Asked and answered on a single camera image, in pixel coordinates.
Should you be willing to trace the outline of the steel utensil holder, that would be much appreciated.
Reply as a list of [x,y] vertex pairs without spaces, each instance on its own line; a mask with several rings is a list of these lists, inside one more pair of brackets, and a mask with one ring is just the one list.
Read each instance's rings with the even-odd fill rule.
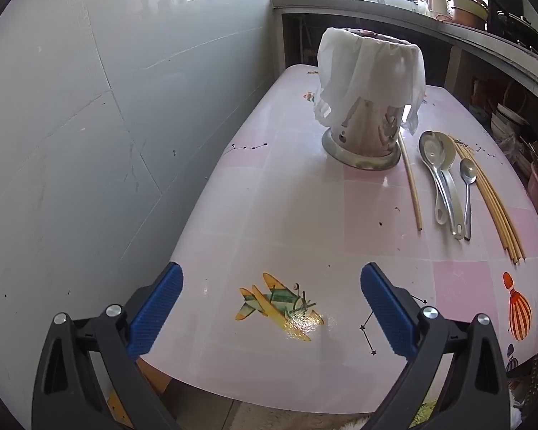
[[393,107],[358,98],[345,119],[326,129],[321,143],[338,161],[359,170],[384,171],[400,159],[397,136],[409,106]]

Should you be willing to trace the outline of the black wok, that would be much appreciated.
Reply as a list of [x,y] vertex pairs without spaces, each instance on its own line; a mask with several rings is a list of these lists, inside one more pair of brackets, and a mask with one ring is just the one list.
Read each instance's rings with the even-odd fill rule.
[[487,30],[538,56],[538,30],[527,19],[497,10],[491,13]]

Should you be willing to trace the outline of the brown clay pot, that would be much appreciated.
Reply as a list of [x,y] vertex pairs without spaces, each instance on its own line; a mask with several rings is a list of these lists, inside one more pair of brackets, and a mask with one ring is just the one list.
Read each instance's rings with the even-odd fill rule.
[[488,5],[483,0],[450,0],[453,22],[484,30],[489,17]]

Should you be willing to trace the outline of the bamboo chopstick five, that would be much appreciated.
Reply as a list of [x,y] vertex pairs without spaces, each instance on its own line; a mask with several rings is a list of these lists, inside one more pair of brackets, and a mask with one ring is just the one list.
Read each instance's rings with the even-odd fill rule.
[[458,149],[464,158],[469,158],[474,162],[477,172],[477,186],[493,219],[501,247],[514,265],[519,264],[526,259],[526,252],[518,229],[509,212],[506,195],[504,188],[500,185],[500,180],[494,177],[493,173],[480,163],[469,145],[460,144]]

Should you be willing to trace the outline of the white plastic bag liner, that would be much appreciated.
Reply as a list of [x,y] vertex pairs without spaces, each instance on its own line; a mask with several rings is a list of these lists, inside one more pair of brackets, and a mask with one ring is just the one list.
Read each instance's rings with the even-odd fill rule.
[[318,75],[314,113],[321,125],[339,125],[362,99],[409,106],[403,127],[416,132],[426,93],[424,57],[417,45],[369,31],[329,27],[318,47]]

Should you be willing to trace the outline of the pink floral tablecloth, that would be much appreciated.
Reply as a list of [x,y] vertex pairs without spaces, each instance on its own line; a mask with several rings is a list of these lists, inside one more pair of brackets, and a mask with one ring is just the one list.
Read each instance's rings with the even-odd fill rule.
[[448,319],[483,312],[502,358],[538,353],[538,216],[485,129],[441,87],[429,87],[420,129],[469,145],[500,180],[526,259],[514,265],[477,187],[472,235],[434,218],[434,185],[405,137],[423,219],[405,168],[365,172],[329,156],[315,120],[316,70],[284,71],[230,141],[173,259],[183,292],[146,361],[228,398],[296,412],[373,412],[404,367],[360,288],[377,263],[394,285]]

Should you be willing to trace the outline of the small steel spoon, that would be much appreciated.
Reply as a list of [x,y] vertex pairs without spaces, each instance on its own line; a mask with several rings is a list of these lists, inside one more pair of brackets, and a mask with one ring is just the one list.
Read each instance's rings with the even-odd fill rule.
[[464,199],[464,239],[471,239],[471,185],[477,180],[476,167],[472,160],[463,158],[460,162],[460,175],[464,182],[466,198]]

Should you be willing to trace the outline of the single bamboo chopstick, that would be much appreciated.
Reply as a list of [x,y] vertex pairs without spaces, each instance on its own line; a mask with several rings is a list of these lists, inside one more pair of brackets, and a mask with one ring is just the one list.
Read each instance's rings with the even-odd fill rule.
[[399,146],[400,153],[401,153],[401,156],[402,156],[402,160],[403,160],[403,163],[404,163],[406,176],[407,176],[407,179],[408,179],[410,195],[411,195],[412,205],[413,205],[413,211],[414,211],[415,220],[416,220],[417,231],[422,232],[424,226],[423,226],[422,210],[421,210],[421,205],[420,205],[417,185],[416,185],[415,176],[414,176],[412,166],[411,166],[411,161],[410,161],[407,149],[406,149],[406,145],[405,145],[403,134],[402,134],[401,130],[398,131],[397,142],[398,142],[398,146]]

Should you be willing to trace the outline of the cream ceramic spoon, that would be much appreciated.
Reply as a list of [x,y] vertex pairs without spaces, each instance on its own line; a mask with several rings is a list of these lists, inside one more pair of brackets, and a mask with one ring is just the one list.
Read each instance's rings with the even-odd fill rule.
[[[446,183],[449,189],[449,201],[452,204],[452,215],[456,216],[455,202],[458,200],[458,192],[450,173],[450,169],[452,168],[456,157],[454,146],[450,144],[450,141],[446,139],[441,132],[428,131],[426,134],[428,135],[425,138],[425,145],[423,145],[426,158],[429,159],[429,162],[433,166],[436,166],[441,170],[443,182]],[[449,212],[438,185],[435,186],[435,192],[435,219],[438,224],[444,225],[450,220]]]

